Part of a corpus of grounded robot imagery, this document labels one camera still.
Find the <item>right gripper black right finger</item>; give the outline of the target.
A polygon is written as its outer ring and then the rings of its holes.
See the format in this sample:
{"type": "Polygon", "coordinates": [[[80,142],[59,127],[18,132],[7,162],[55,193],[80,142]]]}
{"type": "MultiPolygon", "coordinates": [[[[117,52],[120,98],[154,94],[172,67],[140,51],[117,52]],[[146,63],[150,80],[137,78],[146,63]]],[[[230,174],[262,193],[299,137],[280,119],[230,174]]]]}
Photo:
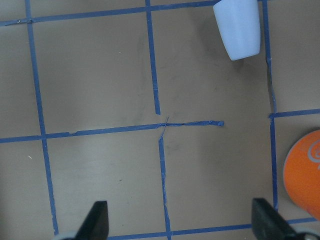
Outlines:
{"type": "Polygon", "coordinates": [[[253,198],[251,227],[257,240],[297,240],[298,233],[265,198],[253,198]]]}

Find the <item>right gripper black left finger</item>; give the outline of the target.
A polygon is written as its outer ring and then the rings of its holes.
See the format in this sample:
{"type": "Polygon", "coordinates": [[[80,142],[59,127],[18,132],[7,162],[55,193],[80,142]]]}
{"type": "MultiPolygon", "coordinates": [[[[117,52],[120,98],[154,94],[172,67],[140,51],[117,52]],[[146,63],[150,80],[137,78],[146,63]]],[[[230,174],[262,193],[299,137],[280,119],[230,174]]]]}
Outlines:
{"type": "Polygon", "coordinates": [[[109,235],[108,202],[96,201],[82,225],[75,240],[106,240],[109,235]]]}

